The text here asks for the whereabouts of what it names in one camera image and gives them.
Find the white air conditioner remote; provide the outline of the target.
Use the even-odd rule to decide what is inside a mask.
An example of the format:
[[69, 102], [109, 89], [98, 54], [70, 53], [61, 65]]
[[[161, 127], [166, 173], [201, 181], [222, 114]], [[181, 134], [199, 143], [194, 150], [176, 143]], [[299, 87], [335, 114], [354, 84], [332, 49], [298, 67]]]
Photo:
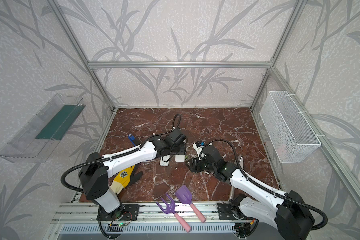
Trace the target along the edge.
[[177, 154], [177, 155], [175, 155], [175, 162], [184, 163], [185, 160], [186, 160], [186, 155], [185, 154], [182, 154], [182, 155]]

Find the white remote with red buttons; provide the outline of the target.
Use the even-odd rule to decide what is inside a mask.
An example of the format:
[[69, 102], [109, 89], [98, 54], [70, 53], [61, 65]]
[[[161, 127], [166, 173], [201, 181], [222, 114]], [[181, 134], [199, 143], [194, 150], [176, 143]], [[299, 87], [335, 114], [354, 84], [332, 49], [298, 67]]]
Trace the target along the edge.
[[171, 158], [170, 155], [162, 156], [160, 160], [160, 166], [167, 167], [169, 165], [170, 158]]

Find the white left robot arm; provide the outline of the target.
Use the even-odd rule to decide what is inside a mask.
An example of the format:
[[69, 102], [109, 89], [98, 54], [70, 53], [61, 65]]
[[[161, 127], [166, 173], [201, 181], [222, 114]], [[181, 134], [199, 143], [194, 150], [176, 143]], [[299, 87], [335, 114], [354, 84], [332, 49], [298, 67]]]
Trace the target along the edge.
[[145, 161], [178, 155], [188, 138], [180, 129], [173, 129], [166, 136], [154, 135], [139, 146], [119, 153], [100, 156], [91, 154], [86, 166], [80, 167], [78, 177], [86, 199], [110, 214], [122, 208], [118, 195], [111, 190], [108, 179], [123, 170]]

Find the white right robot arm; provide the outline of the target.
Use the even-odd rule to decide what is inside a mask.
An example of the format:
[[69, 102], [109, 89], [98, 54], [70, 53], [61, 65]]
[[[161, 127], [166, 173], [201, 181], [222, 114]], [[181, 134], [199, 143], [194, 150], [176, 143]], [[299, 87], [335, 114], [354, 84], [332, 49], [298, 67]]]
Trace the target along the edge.
[[209, 172], [221, 182], [230, 184], [249, 194], [240, 197], [238, 214], [242, 217], [254, 218], [278, 230], [285, 240], [305, 240], [315, 223], [308, 208], [302, 206], [302, 197], [290, 191], [286, 193], [274, 189], [253, 178], [239, 167], [226, 162], [217, 148], [203, 142], [196, 142], [193, 148], [197, 157], [190, 160], [191, 172]]

